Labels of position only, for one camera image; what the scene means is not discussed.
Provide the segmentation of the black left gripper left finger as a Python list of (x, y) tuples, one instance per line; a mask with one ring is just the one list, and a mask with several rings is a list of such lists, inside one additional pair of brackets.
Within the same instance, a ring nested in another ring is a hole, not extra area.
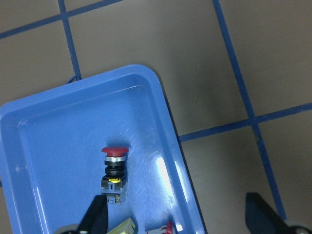
[(79, 234), (105, 234), (108, 230), (108, 206), (106, 195), (96, 195), (81, 220)]

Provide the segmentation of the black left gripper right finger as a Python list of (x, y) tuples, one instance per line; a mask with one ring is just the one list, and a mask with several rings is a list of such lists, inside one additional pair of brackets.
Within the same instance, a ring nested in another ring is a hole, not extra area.
[(283, 234), (287, 224), (258, 193), (246, 193), (245, 223), (251, 234)]

